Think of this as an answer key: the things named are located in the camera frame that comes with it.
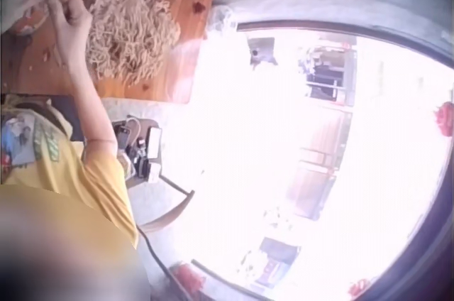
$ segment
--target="chair backrest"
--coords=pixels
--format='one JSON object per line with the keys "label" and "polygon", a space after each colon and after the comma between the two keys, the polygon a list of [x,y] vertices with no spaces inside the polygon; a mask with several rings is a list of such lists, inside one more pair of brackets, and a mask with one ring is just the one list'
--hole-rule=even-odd
{"label": "chair backrest", "polygon": [[155,219],[154,221],[149,221],[144,225],[140,225],[142,231],[145,232],[146,234],[152,234],[153,232],[164,229],[166,226],[171,224],[175,219],[177,219],[182,214],[184,209],[186,209],[188,204],[191,202],[191,199],[194,196],[194,194],[195,191],[191,191],[181,203],[179,203],[168,213],[163,214],[161,217]]}

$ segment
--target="sleeve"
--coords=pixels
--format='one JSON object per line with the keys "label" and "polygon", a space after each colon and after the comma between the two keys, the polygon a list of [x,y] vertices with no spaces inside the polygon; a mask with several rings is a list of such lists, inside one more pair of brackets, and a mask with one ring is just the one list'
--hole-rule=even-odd
{"label": "sleeve", "polygon": [[90,193],[94,207],[125,233],[136,248],[138,232],[121,164],[109,153],[92,153],[85,163],[85,171],[93,187]]}

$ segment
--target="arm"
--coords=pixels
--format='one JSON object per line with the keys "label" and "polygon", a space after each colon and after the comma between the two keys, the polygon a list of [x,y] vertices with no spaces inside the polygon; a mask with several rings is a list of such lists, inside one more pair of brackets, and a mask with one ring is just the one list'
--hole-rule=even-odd
{"label": "arm", "polygon": [[87,139],[86,158],[96,152],[116,156],[118,144],[111,122],[94,88],[85,50],[92,15],[82,0],[48,0],[57,46],[68,69],[82,131]]}

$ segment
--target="printed graphic on shirt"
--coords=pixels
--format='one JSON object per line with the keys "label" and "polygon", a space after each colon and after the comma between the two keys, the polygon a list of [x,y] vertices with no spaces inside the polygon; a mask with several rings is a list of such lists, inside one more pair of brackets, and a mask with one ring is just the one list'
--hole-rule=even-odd
{"label": "printed graphic on shirt", "polygon": [[2,161],[11,166],[24,166],[36,161],[33,148],[35,117],[20,113],[7,116],[1,127]]}
{"label": "printed graphic on shirt", "polygon": [[44,137],[48,145],[49,158],[51,161],[58,162],[60,159],[60,150],[58,148],[58,138],[55,130],[51,127],[42,125]]}
{"label": "printed graphic on shirt", "polygon": [[1,116],[1,172],[2,181],[13,168],[26,168],[41,160],[43,151],[53,162],[60,160],[59,134],[51,126],[41,123],[32,113],[6,113]]}

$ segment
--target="cable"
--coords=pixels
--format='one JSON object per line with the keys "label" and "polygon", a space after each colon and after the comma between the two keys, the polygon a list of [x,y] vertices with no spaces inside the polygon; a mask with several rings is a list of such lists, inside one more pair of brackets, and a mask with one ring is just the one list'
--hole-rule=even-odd
{"label": "cable", "polygon": [[149,250],[151,256],[155,259],[156,263],[159,265],[159,267],[162,269],[164,274],[170,280],[170,284],[175,285],[177,287],[177,289],[181,292],[181,295],[180,295],[180,297],[182,297],[181,300],[194,301],[192,299],[191,295],[189,295],[189,293],[186,291],[186,289],[184,289],[184,287],[181,285],[181,283],[172,275],[172,273],[169,271],[169,269],[167,269],[167,267],[164,265],[164,263],[162,263],[162,261],[159,259],[159,257],[157,257],[155,251],[153,250],[153,248],[150,244],[150,240],[148,239],[147,235],[142,231],[142,229],[138,225],[136,225],[135,227],[137,228],[137,230],[139,231],[139,234],[143,237],[143,239],[145,239],[145,242],[147,244],[147,247],[148,247],[148,250]]}
{"label": "cable", "polygon": [[126,118],[125,126],[127,126],[127,125],[128,125],[128,122],[131,121],[131,120],[132,120],[132,121],[135,121],[135,123],[136,123],[137,126],[138,126],[137,134],[135,135],[134,141],[131,141],[131,142],[130,142],[130,143],[134,144],[134,143],[137,141],[137,139],[138,139],[138,137],[139,137],[139,135],[140,135],[140,132],[142,131],[142,126],[140,125],[139,119],[137,119],[135,116],[128,116],[128,117]]}

